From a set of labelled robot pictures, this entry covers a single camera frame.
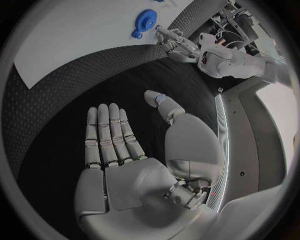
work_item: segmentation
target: white panel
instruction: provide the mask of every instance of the white panel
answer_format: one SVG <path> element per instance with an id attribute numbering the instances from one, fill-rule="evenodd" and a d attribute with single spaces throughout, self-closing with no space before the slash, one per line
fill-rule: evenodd
<path id="1" fill-rule="evenodd" d="M 286 171 L 289 171 L 294 157 L 293 138 L 299 122 L 296 97 L 291 88 L 281 83 L 270 84 L 257 91 L 256 94 L 277 126 L 284 149 Z"/>
<path id="2" fill-rule="evenodd" d="M 193 0 L 61 0 L 36 23 L 14 63 L 28 88 L 56 68 L 100 50 L 156 44 L 155 29 L 131 37 L 136 17 L 157 12 L 156 24 L 168 27 Z"/>

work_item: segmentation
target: blue object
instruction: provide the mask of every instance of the blue object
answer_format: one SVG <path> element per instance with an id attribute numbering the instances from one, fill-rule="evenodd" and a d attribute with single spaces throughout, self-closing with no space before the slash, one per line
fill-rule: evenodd
<path id="1" fill-rule="evenodd" d="M 156 11 L 147 9 L 142 11 L 135 20 L 135 30 L 131 33 L 131 36 L 136 39 L 141 39 L 143 34 L 141 32 L 146 32 L 155 26 L 158 19 L 158 14 Z"/>

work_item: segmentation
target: blue plastic piece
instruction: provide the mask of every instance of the blue plastic piece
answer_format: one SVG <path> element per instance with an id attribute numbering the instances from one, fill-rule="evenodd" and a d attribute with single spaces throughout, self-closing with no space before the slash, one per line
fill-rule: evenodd
<path id="1" fill-rule="evenodd" d="M 158 19 L 158 14 L 156 11 L 147 9 L 142 11 L 135 20 L 135 30 L 131 33 L 131 36 L 136 39 L 141 39 L 143 34 L 141 32 L 146 32 L 155 26 Z"/>

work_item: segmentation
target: robotic hand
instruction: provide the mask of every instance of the robotic hand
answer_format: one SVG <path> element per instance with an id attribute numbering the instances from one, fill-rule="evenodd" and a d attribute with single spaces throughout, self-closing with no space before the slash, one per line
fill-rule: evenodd
<path id="1" fill-rule="evenodd" d="M 232 76 L 247 79 L 257 76 L 269 83 L 278 80 L 278 66 L 274 60 L 251 56 L 217 44 L 212 34 L 199 35 L 199 48 L 183 37 L 178 29 L 168 30 L 157 26 L 156 30 L 159 42 L 169 58 L 183 63 L 196 63 L 201 71 L 213 78 Z"/>
<path id="2" fill-rule="evenodd" d="M 144 98 L 171 125 L 165 135 L 167 167 L 145 155 L 126 112 L 115 103 L 92 107 L 87 113 L 86 169 L 76 188 L 75 214 L 93 238 L 110 238 L 106 233 L 95 233 L 99 230 L 95 221 L 125 231 L 130 224 L 140 225 L 137 216 L 141 215 L 155 224 L 176 211 L 185 215 L 184 221 L 192 220 L 196 214 L 192 212 L 206 198 L 202 187 L 214 185 L 221 177 L 224 156 L 213 131 L 164 94 L 148 90 Z"/>

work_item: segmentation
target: gray mesh fabric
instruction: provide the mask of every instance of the gray mesh fabric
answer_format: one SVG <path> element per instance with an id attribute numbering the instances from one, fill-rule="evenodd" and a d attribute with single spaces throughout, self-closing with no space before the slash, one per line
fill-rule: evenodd
<path id="1" fill-rule="evenodd" d="M 170 28 L 180 28 L 188 37 L 225 4 L 226 0 L 195 0 Z M 109 77 L 164 57 L 166 54 L 158 45 L 107 49 L 57 68 L 31 90 L 13 68 L 5 89 L 1 117 L 5 151 L 15 177 L 34 138 L 63 107 Z"/>

